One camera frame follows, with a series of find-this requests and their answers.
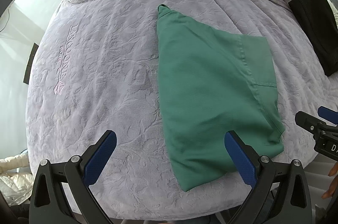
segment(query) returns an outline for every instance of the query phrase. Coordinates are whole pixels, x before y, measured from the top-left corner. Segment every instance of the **bed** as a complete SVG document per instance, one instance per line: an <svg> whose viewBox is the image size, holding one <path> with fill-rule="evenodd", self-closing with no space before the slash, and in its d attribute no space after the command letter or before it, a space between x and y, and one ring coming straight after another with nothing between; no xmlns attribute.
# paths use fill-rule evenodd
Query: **bed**
<svg viewBox="0 0 338 224"><path fill-rule="evenodd" d="M330 77L295 20L290 0L62 0L34 58L27 100L33 173L48 158L82 154L111 129L118 145L91 191L119 219L180 220L241 204L250 191L238 173L180 190L163 141L158 106L157 7L164 3L233 34L267 38L286 128L274 160L303 166L316 156L312 136L296 126L302 110L337 111L338 73ZM70 190L72 209L80 213Z"/></svg>

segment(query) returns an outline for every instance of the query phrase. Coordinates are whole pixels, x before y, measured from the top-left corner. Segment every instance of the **white wall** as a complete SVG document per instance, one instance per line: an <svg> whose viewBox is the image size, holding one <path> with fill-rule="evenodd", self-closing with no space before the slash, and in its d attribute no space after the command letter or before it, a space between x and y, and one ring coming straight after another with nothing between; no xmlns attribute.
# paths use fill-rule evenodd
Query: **white wall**
<svg viewBox="0 0 338 224"><path fill-rule="evenodd" d="M28 85L23 77L33 43L40 40L61 0L15 0L0 33L0 158L27 147L25 108ZM8 14L0 20L4 27Z"/></svg>

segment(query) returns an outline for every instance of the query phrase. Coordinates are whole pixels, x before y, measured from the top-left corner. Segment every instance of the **blue textured pad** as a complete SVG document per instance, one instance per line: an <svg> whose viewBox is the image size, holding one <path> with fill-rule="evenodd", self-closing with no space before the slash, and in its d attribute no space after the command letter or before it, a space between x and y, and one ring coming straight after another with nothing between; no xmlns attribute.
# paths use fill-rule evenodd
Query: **blue textured pad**
<svg viewBox="0 0 338 224"><path fill-rule="evenodd" d="M227 132L224 136L224 146L244 183L254 188L257 183L255 166L229 132Z"/></svg>
<svg viewBox="0 0 338 224"><path fill-rule="evenodd" d="M319 107L318 115L325 120L338 125L338 112L325 108L323 106Z"/></svg>
<svg viewBox="0 0 338 224"><path fill-rule="evenodd" d="M99 146L93 156L89 159L83 172L83 183L88 187L95 184L99 179L104 166L107 164L111 154L116 148L116 134L111 131L103 143Z"/></svg>

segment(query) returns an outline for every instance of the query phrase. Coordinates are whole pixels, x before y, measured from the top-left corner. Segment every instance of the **green garment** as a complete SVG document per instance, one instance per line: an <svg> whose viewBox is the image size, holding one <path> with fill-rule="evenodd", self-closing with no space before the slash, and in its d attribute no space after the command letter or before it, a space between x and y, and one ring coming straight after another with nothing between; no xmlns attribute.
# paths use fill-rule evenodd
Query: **green garment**
<svg viewBox="0 0 338 224"><path fill-rule="evenodd" d="M182 190L236 171L224 147L227 131L260 155L283 151L266 38L217 30L164 5L157 35L164 140Z"/></svg>

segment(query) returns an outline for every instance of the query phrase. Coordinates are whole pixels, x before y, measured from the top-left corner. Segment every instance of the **metal screw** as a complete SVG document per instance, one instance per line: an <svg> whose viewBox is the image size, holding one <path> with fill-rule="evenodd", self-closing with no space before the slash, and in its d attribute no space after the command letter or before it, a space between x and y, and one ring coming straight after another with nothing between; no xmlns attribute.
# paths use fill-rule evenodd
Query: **metal screw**
<svg viewBox="0 0 338 224"><path fill-rule="evenodd" d="M264 163L267 163L267 162L270 161L270 158L268 158L266 155L263 155L263 156L261 157L261 161L264 162Z"/></svg>
<svg viewBox="0 0 338 224"><path fill-rule="evenodd" d="M72 157L72 159L71 159L71 161L73 162L73 163L75 163L75 162L77 162L77 161L79 161L80 160L80 157L78 156L78 155L74 155L73 157Z"/></svg>
<svg viewBox="0 0 338 224"><path fill-rule="evenodd" d="M42 159L41 162L40 162L40 165L41 166L44 166L48 163L47 159Z"/></svg>
<svg viewBox="0 0 338 224"><path fill-rule="evenodd" d="M300 166L300 161L298 160L298 159L295 159L294 161L293 161L293 163L296 165L296 166Z"/></svg>

